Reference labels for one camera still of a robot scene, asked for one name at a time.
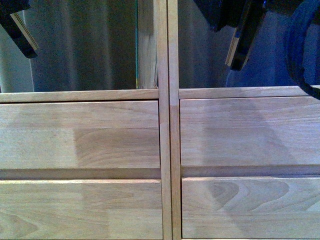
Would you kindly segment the dark right arm gripper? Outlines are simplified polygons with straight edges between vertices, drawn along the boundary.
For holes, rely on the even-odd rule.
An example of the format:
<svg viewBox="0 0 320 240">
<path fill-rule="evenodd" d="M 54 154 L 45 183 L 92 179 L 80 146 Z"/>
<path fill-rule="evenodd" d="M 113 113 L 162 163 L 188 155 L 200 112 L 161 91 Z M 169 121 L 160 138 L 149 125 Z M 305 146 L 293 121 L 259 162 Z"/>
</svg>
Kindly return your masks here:
<svg viewBox="0 0 320 240">
<path fill-rule="evenodd" d="M 225 64 L 241 71 L 247 64 L 252 45 L 266 15 L 263 0 L 194 0 L 214 32 L 235 28 Z"/>
</svg>

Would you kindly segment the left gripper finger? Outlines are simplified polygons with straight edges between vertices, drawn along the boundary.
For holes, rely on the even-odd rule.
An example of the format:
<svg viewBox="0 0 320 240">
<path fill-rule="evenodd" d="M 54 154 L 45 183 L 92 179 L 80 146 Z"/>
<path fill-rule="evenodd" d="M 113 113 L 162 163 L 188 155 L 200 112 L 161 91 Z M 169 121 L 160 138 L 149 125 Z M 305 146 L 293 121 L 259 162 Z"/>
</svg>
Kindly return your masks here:
<svg viewBox="0 0 320 240">
<path fill-rule="evenodd" d="M 18 12 L 31 8 L 30 0 L 0 0 L 0 25 L 22 54 L 32 59 L 39 48 Z"/>
</svg>

